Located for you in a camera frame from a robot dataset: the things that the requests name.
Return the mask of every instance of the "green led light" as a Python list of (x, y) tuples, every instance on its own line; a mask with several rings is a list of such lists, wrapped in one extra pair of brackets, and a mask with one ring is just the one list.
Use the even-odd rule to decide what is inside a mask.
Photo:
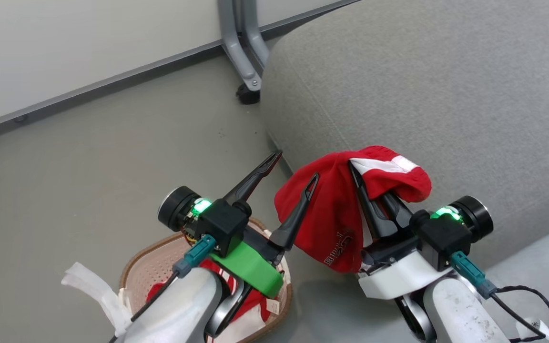
[(192, 214), (195, 216), (198, 216), (199, 214), (203, 213), (205, 209), (207, 209), (209, 206), (211, 206), (211, 202), (207, 199), (201, 199), (196, 204), (194, 204), (194, 207), (192, 208)]
[(451, 208), (449, 206), (445, 206), (439, 210), (437, 210), (435, 213), (433, 213), (431, 215), (431, 219), (436, 219), (436, 218), (439, 218), (442, 214), (444, 213), (448, 213), (449, 215), (451, 215), (455, 220), (457, 220), (458, 222), (463, 222), (463, 219), (461, 218), (461, 216), (459, 215), (459, 213), (456, 211), (456, 209), (454, 208)]

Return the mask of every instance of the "woven basket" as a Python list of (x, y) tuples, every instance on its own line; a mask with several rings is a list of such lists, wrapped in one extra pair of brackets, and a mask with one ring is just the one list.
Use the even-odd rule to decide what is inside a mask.
[[(264, 224), (257, 219), (251, 218), (249, 226), (266, 237), (270, 236), (270, 232), (266, 230)], [(190, 245), (183, 238), (183, 234), (174, 234), (143, 249), (126, 264), (122, 278), (120, 278), (120, 288), (125, 289), (124, 292), (129, 297), (133, 314), (145, 304), (148, 292), (155, 283), (166, 282), (173, 273), (172, 265), (183, 258), (183, 254), (189, 249)], [(279, 325), (287, 315), (292, 302), (292, 284), (284, 257), (277, 269), (284, 271), (283, 287), (277, 295), (280, 302), (279, 314), (271, 314), (264, 328), (242, 339), (239, 341), (240, 343), (252, 342), (263, 336)]]

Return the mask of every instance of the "sofa cushion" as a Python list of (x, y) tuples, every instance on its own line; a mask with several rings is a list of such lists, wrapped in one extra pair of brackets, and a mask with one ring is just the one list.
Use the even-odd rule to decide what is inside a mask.
[(435, 209), (472, 195), (490, 266), (549, 233), (549, 1), (363, 0), (275, 46), (261, 114), (292, 169), (384, 145), (431, 176)]

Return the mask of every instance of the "white plastic bag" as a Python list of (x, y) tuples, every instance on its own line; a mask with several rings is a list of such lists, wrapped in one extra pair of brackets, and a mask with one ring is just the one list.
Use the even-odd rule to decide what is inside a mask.
[(61, 284), (77, 288), (98, 301), (115, 328), (116, 337), (124, 334), (126, 328), (131, 325), (132, 312), (125, 306), (128, 304), (128, 298), (125, 299), (123, 290), (120, 290), (119, 295), (116, 295), (103, 279), (84, 267), (82, 263), (75, 262), (65, 272)]
[[(540, 330), (540, 332), (545, 335), (545, 340), (549, 342), (549, 328), (547, 325), (545, 325), (539, 319), (533, 317), (525, 318), (525, 321), (533, 324), (536, 329)], [(529, 330), (525, 325), (520, 322), (516, 322), (516, 329), (518, 330), (518, 334), (521, 339), (535, 336), (535, 334), (531, 330)]]

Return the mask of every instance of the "red beanie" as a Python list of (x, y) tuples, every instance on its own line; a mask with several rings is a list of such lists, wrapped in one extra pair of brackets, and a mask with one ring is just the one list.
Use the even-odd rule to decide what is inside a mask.
[(319, 173), (295, 245), (340, 273), (359, 271), (360, 250), (364, 247), (361, 210), (349, 160), (362, 174), (372, 200), (391, 190), (406, 202), (422, 202), (431, 191), (425, 170), (384, 146), (334, 152), (299, 169), (274, 197), (279, 220), (287, 219), (313, 174)]

